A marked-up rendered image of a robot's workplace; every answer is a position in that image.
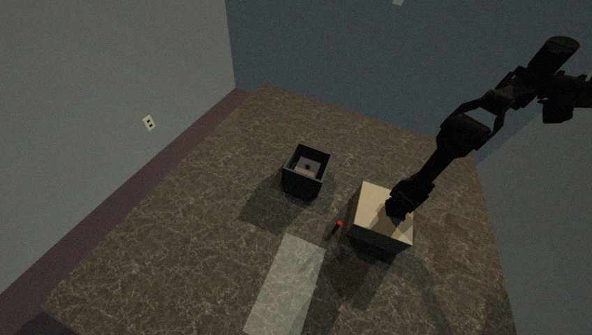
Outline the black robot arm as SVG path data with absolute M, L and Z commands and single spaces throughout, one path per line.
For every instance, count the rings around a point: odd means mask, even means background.
M 432 182 L 444 171 L 454 158 L 461 158 L 472 150 L 478 151 L 490 138 L 503 127 L 505 113 L 509 108 L 525 108 L 541 91 L 548 86 L 554 74 L 578 49 L 580 44 L 566 36 L 549 38 L 528 67 L 516 67 L 504 79 L 490 89 L 481 98 L 462 103 L 441 124 L 436 136 L 437 150 L 431 155 L 423 168 L 409 178 L 402 179 L 386 200 L 388 216 L 406 219 L 406 214 L 413 212 L 435 188 Z M 513 79 L 512 76 L 516 75 Z M 542 121 L 545 124 L 560 124 L 572 119 L 574 111 L 571 93 L 549 94 L 543 104 Z M 464 114 L 479 107 L 497 116 L 493 133 L 489 127 Z M 489 135 L 490 134 L 490 135 Z M 419 203 L 419 204 L 418 204 Z

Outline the red peg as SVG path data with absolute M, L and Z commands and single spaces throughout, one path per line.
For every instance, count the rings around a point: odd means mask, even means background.
M 338 223 L 335 225 L 334 229 L 332 230 L 332 234 L 335 234 L 336 231 L 339 229 L 339 227 L 341 226 L 342 222 L 338 221 Z

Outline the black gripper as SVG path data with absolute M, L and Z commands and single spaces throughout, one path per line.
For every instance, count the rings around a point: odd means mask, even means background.
M 592 108 L 592 77 L 587 82 L 587 75 L 581 74 L 578 77 L 571 75 L 564 75 L 565 71 L 560 70 L 552 74 L 551 79 L 554 79 L 538 94 L 539 99 L 546 98 L 549 94 L 571 93 L 570 97 L 576 98 L 573 100 L 574 107 L 589 107 Z

